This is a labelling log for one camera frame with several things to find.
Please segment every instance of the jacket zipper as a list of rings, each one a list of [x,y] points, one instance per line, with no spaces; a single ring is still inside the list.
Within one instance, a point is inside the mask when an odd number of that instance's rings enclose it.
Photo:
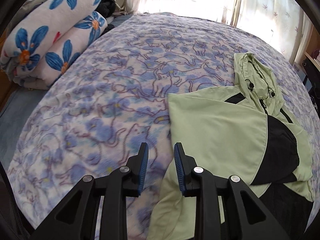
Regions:
[[[266,109],[267,109],[267,106],[266,106],[265,103],[263,102],[263,99],[260,98],[260,99],[259,99],[259,102],[260,102],[260,104],[261,104],[264,112],[265,112],[266,114],[268,114],[268,112],[267,112],[267,110],[266,110]]]

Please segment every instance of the orange flower center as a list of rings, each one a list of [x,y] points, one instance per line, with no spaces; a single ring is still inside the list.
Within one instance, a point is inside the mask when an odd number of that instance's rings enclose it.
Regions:
[[[61,73],[64,74],[68,68],[69,68],[69,63],[65,62],[61,68]]]
[[[26,65],[29,62],[30,52],[27,49],[24,49],[19,55],[20,65]]]
[[[97,20],[93,20],[92,21],[92,27],[95,29],[95,30],[98,30],[99,28],[99,22]]]

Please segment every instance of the bedspread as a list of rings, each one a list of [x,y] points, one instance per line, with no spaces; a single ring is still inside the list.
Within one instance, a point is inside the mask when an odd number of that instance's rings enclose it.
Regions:
[[[234,53],[269,66],[286,107],[308,132],[312,187],[319,196],[319,118],[299,77],[261,39],[225,24],[177,16],[133,16],[95,41],[29,117],[8,175],[36,227],[85,174],[105,176],[149,144],[145,188],[127,200],[128,239],[146,239],[172,160],[166,95],[233,85]],[[314,205],[313,218],[319,209]]]

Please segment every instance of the wooden shelf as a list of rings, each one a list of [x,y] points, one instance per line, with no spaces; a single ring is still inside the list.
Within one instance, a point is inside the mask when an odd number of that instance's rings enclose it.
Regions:
[[[315,49],[319,49],[320,48],[320,35],[317,32],[315,27],[312,27],[312,32],[311,32],[311,36],[309,38],[308,41],[308,45],[307,45],[307,49],[306,52],[309,55],[312,55],[312,53],[315,51]]]
[[[304,55],[306,55],[307,58],[310,59],[310,61],[313,63],[313,65],[316,66],[318,71],[320,71],[320,64],[318,62],[316,62],[307,52],[305,52]]]

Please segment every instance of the folded blanket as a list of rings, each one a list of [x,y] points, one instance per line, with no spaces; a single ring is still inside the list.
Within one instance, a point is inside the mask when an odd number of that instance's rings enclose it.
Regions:
[[[30,76],[41,79],[43,84],[35,80],[24,82],[24,87],[50,88],[84,50],[102,34],[107,25],[107,21],[95,11],[77,23],[49,49],[31,72]]]
[[[4,43],[0,64],[10,80],[13,70],[28,77],[58,38],[92,13],[100,0],[47,0],[11,32]]]
[[[27,15],[32,12],[35,8],[39,7],[41,4],[47,0],[27,0],[20,9],[16,12],[14,17],[11,19],[7,26],[7,37],[19,22],[21,22]]]

